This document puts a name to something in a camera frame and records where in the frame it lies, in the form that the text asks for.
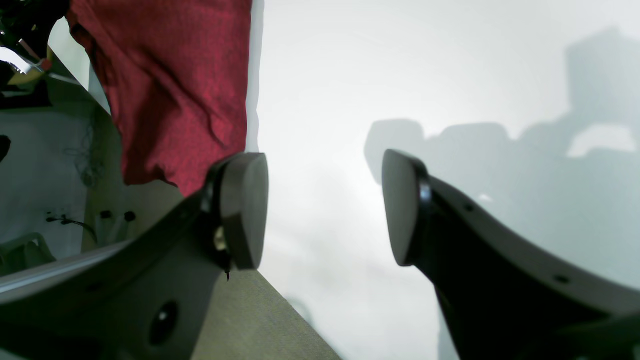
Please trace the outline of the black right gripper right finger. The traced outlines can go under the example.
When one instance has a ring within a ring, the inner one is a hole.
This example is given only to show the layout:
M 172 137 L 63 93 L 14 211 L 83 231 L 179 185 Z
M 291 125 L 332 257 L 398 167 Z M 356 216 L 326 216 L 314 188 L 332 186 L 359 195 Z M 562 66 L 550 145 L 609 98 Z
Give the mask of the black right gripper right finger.
M 637 360 L 640 294 L 525 240 L 409 153 L 382 157 L 391 250 L 432 283 L 461 360 Z

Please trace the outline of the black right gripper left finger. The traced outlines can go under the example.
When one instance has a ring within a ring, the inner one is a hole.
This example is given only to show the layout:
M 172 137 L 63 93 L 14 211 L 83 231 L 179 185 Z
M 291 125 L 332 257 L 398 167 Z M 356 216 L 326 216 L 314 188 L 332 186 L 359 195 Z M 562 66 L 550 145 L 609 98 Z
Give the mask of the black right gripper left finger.
M 105 259 L 1 301 L 1 348 L 26 360 L 188 360 L 214 285 L 258 269 L 265 153 L 211 166 L 202 189 Z

